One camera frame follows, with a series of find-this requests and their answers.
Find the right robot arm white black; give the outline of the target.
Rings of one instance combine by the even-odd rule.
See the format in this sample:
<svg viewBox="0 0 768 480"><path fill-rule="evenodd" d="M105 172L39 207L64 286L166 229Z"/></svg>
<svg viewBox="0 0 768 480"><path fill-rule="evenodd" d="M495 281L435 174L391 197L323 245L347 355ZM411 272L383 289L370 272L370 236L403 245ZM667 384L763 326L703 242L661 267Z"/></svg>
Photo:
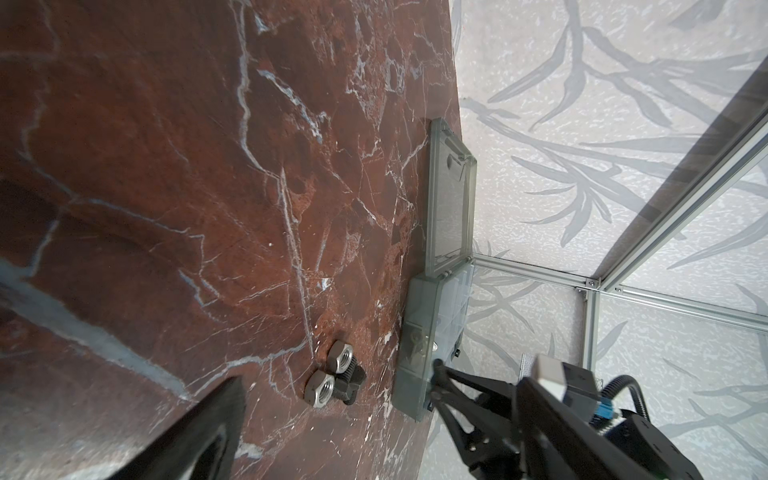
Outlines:
<svg viewBox="0 0 768 480"><path fill-rule="evenodd" d="M538 355L516 384L436 360L431 404L476 479L698 479L649 416L639 383Z"/></svg>

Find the silver hex nut top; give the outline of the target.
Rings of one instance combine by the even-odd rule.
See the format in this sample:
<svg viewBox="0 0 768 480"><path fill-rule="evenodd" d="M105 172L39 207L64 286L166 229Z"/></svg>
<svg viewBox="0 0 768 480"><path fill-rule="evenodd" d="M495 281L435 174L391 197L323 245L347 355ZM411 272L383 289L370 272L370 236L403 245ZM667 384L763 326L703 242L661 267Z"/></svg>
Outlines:
<svg viewBox="0 0 768 480"><path fill-rule="evenodd" d="M327 355L327 368L334 374L343 374L354 358L354 348L343 340L336 340Z"/></svg>

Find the silver hex nut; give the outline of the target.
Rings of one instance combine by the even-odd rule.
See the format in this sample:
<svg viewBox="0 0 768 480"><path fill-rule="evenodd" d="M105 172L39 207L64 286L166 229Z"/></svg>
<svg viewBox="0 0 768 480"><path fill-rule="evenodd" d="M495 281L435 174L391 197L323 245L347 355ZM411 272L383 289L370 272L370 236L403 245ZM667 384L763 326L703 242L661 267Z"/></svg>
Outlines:
<svg viewBox="0 0 768 480"><path fill-rule="evenodd" d="M343 340L336 340L327 355L327 368L334 374L343 374L354 358L354 348Z"/></svg>
<svg viewBox="0 0 768 480"><path fill-rule="evenodd" d="M316 370L305 386L304 400L315 409L324 408L333 397L335 376Z"/></svg>

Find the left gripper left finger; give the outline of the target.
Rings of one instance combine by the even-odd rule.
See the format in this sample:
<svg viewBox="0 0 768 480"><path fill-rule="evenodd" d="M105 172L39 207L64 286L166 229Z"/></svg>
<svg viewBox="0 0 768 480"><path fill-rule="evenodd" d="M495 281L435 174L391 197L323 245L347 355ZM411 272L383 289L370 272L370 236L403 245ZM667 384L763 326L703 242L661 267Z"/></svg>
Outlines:
<svg viewBox="0 0 768 480"><path fill-rule="evenodd" d="M228 479L245 409L242 379L227 378L111 478Z"/></svg>

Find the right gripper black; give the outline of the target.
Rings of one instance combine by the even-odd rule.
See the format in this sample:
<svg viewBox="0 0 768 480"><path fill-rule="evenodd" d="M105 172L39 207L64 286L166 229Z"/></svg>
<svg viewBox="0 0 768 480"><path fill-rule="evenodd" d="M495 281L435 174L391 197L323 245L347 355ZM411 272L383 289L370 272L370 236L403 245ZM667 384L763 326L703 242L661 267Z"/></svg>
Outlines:
<svg viewBox="0 0 768 480"><path fill-rule="evenodd" d="M469 398L458 385L480 392ZM512 422L516 387L433 361L430 399L475 479L521 479L522 437Z"/></svg>

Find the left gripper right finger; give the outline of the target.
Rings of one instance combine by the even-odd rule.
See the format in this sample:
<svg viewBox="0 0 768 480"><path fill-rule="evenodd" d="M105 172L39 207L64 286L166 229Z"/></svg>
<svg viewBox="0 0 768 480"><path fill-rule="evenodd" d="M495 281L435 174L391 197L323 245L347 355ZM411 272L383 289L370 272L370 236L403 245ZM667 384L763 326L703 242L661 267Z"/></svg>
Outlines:
<svg viewBox="0 0 768 480"><path fill-rule="evenodd" d="M536 381L516 386L526 475L531 479L651 479Z"/></svg>

